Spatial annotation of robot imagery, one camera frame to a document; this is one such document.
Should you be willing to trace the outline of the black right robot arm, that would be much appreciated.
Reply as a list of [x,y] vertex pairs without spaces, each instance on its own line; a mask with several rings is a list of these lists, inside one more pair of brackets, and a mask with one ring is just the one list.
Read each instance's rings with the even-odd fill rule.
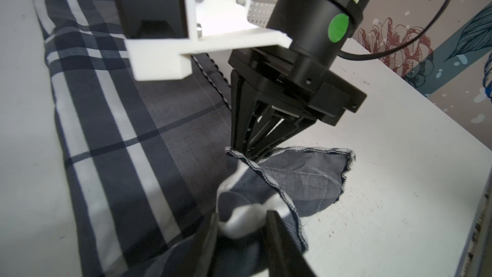
[[317,121],[334,126],[358,111],[366,94],[330,68],[369,1],[277,0],[267,28],[291,44],[229,57],[234,150],[257,161]]

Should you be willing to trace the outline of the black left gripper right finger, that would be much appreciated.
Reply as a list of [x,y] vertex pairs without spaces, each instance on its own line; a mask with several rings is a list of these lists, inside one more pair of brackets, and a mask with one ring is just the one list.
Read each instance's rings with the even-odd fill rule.
[[266,213],[264,241],[267,251],[269,276],[315,277],[292,236],[276,211]]

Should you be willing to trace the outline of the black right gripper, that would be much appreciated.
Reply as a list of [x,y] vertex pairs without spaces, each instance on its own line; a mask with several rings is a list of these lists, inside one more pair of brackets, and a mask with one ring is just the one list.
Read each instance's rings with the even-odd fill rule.
[[[337,125],[346,111],[356,113],[367,97],[325,65],[281,46],[233,50],[229,65],[234,68],[231,146],[251,160],[267,156],[316,119]],[[309,116],[269,105],[268,96]]]

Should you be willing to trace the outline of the grey plaid pillowcase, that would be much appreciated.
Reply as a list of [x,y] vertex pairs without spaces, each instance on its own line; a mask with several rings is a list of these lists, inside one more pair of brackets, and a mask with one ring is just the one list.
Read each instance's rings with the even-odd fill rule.
[[343,194],[352,150],[232,150],[231,90],[207,55],[175,82],[133,79],[114,0],[33,0],[83,276],[186,276],[197,231],[218,220],[211,276],[268,266],[262,226],[279,213],[301,252],[301,219]]

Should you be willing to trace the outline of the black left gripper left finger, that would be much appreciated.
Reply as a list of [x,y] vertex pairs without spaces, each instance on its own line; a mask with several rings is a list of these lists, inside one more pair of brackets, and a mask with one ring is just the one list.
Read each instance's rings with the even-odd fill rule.
[[170,276],[208,276],[219,231],[219,216],[212,212],[201,224],[192,244]]

